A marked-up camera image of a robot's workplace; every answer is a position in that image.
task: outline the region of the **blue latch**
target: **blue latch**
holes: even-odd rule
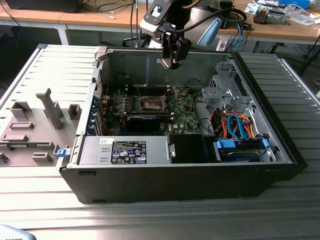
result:
[[[219,139],[216,142],[216,146],[218,149],[235,149],[236,148],[236,144],[235,141],[231,140],[231,139]]]
[[[70,157],[70,148],[61,148],[57,151],[56,156],[58,158]]]
[[[270,146],[270,144],[269,144],[269,142],[268,142],[267,139],[263,139],[263,140],[262,140],[262,143],[263,143],[263,145],[264,145],[265,148],[268,148],[268,147]]]

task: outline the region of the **motherboard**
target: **motherboard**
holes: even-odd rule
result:
[[[187,88],[116,88],[108,90],[102,105],[109,136],[163,136],[199,134],[194,95]]]

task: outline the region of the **black cable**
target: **black cable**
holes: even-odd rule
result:
[[[224,13],[238,13],[240,14],[243,18],[242,19],[231,19],[231,18],[226,18],[226,17],[223,17],[221,16],[221,14],[224,14]],[[175,30],[176,33],[185,33],[191,29],[194,29],[196,28],[197,26],[199,26],[200,24],[204,23],[205,21],[207,21],[208,19],[212,18],[212,17],[218,17],[226,22],[230,22],[230,23],[243,23],[247,20],[247,15],[239,10],[239,9],[235,9],[235,8],[224,8],[224,9],[220,9],[218,11],[215,11],[213,12],[212,14],[210,14],[209,16],[203,18],[202,20],[198,21],[197,23],[189,26],[189,27],[186,27],[184,29],[179,29],[179,30]]]
[[[198,84],[200,84],[202,87],[205,87],[205,86],[199,81],[199,79],[194,78],[194,77],[191,77],[191,78],[188,78],[187,80],[184,81],[184,84],[183,84],[183,87],[184,87],[184,88],[186,87],[186,83],[189,82],[190,80],[195,80],[195,81],[197,81]]]
[[[115,2],[112,2],[112,3],[104,3],[104,4],[101,4],[101,5],[99,5],[99,6],[97,6],[96,7],[96,10],[98,11],[101,7],[103,7],[103,6],[107,6],[107,5],[112,5],[112,4],[116,4],[117,2],[119,2],[120,0],[116,0]]]
[[[198,96],[196,97],[195,103],[194,103],[194,108],[193,108],[194,117],[195,117],[195,120],[197,120],[197,121],[198,121],[198,118],[197,118],[196,109],[197,109],[197,103],[198,103],[198,100],[199,100],[199,97],[200,97],[201,94],[202,94],[202,91],[199,92]]]
[[[300,44],[298,44],[298,47],[305,53],[305,54],[309,54],[309,52],[307,52],[306,50],[304,50]]]
[[[236,35],[234,35],[232,42],[230,44],[227,43],[229,46],[224,50],[225,52],[229,49],[229,47],[231,47],[230,52],[232,52],[233,43],[236,39],[236,36],[238,36],[238,35],[239,35],[239,29],[238,29],[238,32],[236,33]]]
[[[24,29],[22,28],[22,26],[21,26],[21,25],[14,19],[14,17],[11,16],[11,14],[5,9],[5,6],[4,6],[4,4],[2,3],[2,0],[0,0],[0,4],[1,4],[3,10],[6,12],[6,14],[8,14],[8,15],[10,16],[10,18],[23,30],[23,32],[24,32],[26,35],[28,35],[28,37],[29,37],[30,39],[32,39],[32,41],[33,41],[35,44],[37,44],[36,40],[35,40],[29,33],[27,33],[26,31],[24,31]]]
[[[304,74],[305,70],[307,69],[307,67],[311,64],[311,62],[318,56],[318,53],[320,52],[320,46],[319,48],[312,54],[312,56],[309,58],[310,54],[312,53],[312,51],[314,50],[315,46],[317,45],[317,42],[320,39],[320,34],[318,36],[318,38],[316,39],[315,43],[313,44],[310,52],[307,54],[307,56],[305,57],[303,64],[300,68],[299,71],[299,75],[302,76],[302,74]]]
[[[300,45],[301,47],[303,47],[304,49],[306,49],[308,52],[310,51],[310,45],[308,45],[308,47],[303,46],[302,44],[299,44],[299,43],[298,43],[298,45]]]
[[[136,33],[136,39],[135,39],[135,47],[138,48],[138,0],[136,0],[135,3],[135,7],[136,7],[136,19],[135,19],[135,33]]]
[[[133,41],[133,33],[132,33],[132,18],[134,15],[134,3],[131,3],[131,14],[130,14],[130,33],[131,33],[131,47],[134,46],[134,41]]]
[[[89,12],[91,12],[91,13],[105,13],[105,12],[110,12],[110,11],[112,11],[112,10],[124,8],[124,7],[130,6],[130,5],[131,5],[131,3],[125,4],[125,5],[122,5],[122,6],[118,6],[118,7],[112,8],[112,9],[103,10],[103,11],[99,11],[99,10],[98,10],[98,11],[92,11],[92,10],[86,8],[85,4],[82,4],[82,7],[83,7],[85,10],[87,10],[87,11],[89,11]]]
[[[4,90],[6,90],[6,91],[8,90],[7,88],[1,86],[1,84],[0,84],[0,88],[4,89]]]
[[[240,41],[240,43],[242,43],[243,41],[245,41],[245,42],[242,43],[241,45],[239,45],[239,46],[238,46],[238,49],[247,44],[247,42],[248,42],[248,36],[249,36],[250,33],[251,33],[251,29],[249,30],[249,32],[248,32],[247,29],[244,29],[244,30],[245,30],[245,32],[246,32],[246,36],[245,36],[244,39],[242,39],[242,40]],[[229,47],[231,47],[230,52],[232,52],[232,48],[236,47],[235,45],[233,45],[233,42],[234,42],[234,40],[235,40],[235,38],[236,38],[237,35],[234,36],[234,38],[233,38],[233,40],[232,40],[231,43],[228,43],[228,47],[224,50],[225,52],[229,49]]]
[[[319,41],[319,39],[320,39],[320,34],[319,34],[318,38],[316,39],[315,43],[313,44],[313,46],[312,46],[312,48],[311,48],[310,52],[308,53],[308,55],[306,56],[306,58],[305,58],[305,59],[308,59],[308,57],[309,57],[310,53],[314,50],[314,48],[315,48],[315,46],[317,45],[317,42]]]

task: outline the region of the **green circuit board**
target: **green circuit board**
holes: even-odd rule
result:
[[[193,113],[193,95],[183,88],[173,88],[165,95],[165,112],[169,115],[160,122],[159,129],[152,131],[130,132],[127,130],[126,119],[128,119],[128,105],[130,115],[139,115],[141,109],[141,99],[158,100],[160,96],[137,96],[127,95],[123,90],[117,89],[110,93],[110,103],[105,115],[105,124],[109,136],[136,135],[136,136],[164,136],[167,134],[199,134],[199,126],[195,114]],[[153,116],[153,110],[148,112],[148,116]]]

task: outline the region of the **black computer case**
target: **black computer case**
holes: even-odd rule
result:
[[[5,0],[11,9],[49,10],[77,13],[84,0]]]

